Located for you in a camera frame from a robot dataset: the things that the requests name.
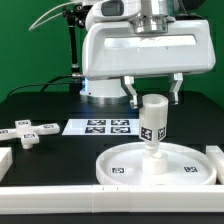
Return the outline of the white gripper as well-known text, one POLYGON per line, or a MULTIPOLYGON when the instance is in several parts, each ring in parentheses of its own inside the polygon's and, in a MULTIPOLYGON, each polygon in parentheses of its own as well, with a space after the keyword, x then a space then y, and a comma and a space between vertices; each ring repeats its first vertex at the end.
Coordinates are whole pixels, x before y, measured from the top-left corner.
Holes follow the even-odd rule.
POLYGON ((140 107, 133 76, 173 73, 169 76, 169 99, 177 104, 183 74, 204 73, 214 65, 215 53, 205 20, 170 23, 165 34, 136 34, 127 21, 98 23, 88 31, 82 50, 84 76, 91 80, 124 76, 121 84, 132 109, 140 107))

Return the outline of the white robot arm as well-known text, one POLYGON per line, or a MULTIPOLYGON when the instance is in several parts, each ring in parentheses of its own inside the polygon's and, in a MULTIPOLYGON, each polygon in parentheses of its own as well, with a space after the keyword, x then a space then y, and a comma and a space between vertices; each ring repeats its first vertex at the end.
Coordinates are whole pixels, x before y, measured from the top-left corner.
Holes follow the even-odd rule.
POLYGON ((94 0, 90 6, 82 48, 85 101, 140 108, 134 79, 167 76, 176 104, 183 77, 215 65, 208 21, 176 15, 179 0, 94 0))

